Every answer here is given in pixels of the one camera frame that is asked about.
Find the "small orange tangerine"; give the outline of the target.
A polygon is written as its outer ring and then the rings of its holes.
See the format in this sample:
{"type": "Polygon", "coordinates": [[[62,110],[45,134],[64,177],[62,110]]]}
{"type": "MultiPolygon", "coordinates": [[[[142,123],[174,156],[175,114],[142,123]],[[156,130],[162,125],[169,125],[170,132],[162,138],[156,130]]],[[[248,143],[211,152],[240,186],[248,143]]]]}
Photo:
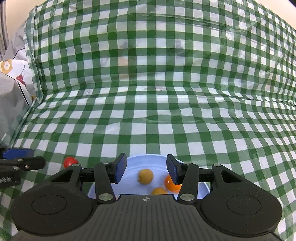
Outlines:
{"type": "Polygon", "coordinates": [[[170,175],[167,175],[165,180],[164,180],[164,187],[168,192],[178,194],[180,192],[182,185],[176,185],[173,183],[170,175]]]}

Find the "grey patterned pillow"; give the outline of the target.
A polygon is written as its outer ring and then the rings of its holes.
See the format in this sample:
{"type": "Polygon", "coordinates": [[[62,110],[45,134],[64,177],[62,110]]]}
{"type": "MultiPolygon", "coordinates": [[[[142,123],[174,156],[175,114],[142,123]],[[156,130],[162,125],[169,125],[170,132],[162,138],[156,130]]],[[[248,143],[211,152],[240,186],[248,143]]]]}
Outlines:
{"type": "Polygon", "coordinates": [[[36,98],[22,24],[1,60],[1,145],[13,146],[36,98]]]}

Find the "light blue plate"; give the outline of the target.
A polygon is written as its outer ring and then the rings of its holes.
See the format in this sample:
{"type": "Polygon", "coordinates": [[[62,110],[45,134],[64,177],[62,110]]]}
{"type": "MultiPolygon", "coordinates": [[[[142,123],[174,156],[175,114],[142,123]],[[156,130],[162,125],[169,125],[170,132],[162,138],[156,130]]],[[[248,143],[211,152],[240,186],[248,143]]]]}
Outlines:
{"type": "Polygon", "coordinates": [[[180,188],[170,178],[167,157],[156,154],[128,157],[121,181],[112,183],[116,198],[121,194],[172,194],[178,197],[180,188]]]}

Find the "red tomato lower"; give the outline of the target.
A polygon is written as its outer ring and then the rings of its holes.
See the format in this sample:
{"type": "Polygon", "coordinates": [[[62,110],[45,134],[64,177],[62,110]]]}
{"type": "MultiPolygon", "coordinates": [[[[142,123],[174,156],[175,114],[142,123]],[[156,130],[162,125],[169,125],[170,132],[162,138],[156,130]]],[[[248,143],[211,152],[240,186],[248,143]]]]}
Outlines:
{"type": "Polygon", "coordinates": [[[64,168],[67,168],[73,164],[78,164],[79,162],[74,157],[66,157],[63,162],[64,168]]]}

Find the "green checkered tablecloth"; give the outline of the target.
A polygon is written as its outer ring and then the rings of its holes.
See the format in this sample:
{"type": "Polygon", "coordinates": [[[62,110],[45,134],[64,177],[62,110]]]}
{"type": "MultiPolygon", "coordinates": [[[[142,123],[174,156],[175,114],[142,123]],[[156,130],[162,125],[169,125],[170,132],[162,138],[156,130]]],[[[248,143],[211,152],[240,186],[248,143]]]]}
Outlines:
{"type": "Polygon", "coordinates": [[[10,207],[59,172],[118,154],[221,163],[283,208],[295,240],[295,28],[256,1],[45,1],[23,28],[33,102],[1,144],[47,160],[1,191],[10,207]]]}

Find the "yellow longan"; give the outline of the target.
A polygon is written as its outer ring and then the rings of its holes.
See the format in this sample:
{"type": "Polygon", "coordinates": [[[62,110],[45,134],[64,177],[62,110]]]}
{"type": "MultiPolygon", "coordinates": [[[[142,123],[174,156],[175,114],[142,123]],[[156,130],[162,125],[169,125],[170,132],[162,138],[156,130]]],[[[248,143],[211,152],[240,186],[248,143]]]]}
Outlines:
{"type": "Polygon", "coordinates": [[[138,173],[138,182],[142,185],[148,185],[154,178],[154,174],[150,169],[142,169],[138,173]]]}

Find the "yellow longan edge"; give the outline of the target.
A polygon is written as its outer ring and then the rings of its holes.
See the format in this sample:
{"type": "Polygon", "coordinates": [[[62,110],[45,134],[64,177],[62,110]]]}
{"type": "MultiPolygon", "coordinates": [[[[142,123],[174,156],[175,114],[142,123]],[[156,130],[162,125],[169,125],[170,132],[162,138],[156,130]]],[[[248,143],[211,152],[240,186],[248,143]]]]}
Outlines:
{"type": "Polygon", "coordinates": [[[152,195],[165,195],[167,193],[168,192],[165,189],[163,189],[162,187],[157,187],[154,190],[152,190],[152,192],[151,192],[152,195]]]}

